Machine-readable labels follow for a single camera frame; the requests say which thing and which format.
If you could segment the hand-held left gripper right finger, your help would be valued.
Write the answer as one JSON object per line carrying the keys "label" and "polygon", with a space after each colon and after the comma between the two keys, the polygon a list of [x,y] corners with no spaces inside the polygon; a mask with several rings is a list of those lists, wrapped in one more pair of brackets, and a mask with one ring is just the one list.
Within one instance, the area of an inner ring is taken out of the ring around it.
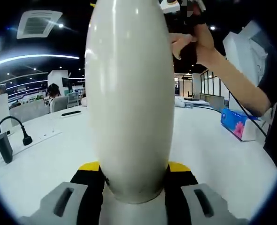
{"label": "hand-held left gripper right finger", "polygon": [[207,184],[199,184],[187,166],[169,162],[164,178],[165,207],[169,225],[247,225]]}

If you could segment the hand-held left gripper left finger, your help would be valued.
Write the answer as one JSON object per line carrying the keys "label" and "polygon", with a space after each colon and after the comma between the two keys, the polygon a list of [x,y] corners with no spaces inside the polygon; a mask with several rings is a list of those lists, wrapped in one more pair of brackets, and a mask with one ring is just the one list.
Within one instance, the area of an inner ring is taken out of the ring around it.
{"label": "hand-held left gripper left finger", "polygon": [[99,162],[79,167],[70,182],[63,182],[44,196],[39,209],[19,218],[21,225],[98,225],[105,176]]}

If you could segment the person's right hand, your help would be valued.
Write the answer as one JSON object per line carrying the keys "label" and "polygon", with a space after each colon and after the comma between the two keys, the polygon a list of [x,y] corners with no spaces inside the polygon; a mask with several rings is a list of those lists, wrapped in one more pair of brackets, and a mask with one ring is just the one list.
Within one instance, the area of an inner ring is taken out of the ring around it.
{"label": "person's right hand", "polygon": [[196,63],[208,69],[214,69],[219,65],[223,56],[216,50],[213,37],[206,24],[197,24],[193,28],[194,34],[170,33],[172,54],[177,60],[181,60],[181,52],[191,45],[191,54]]}

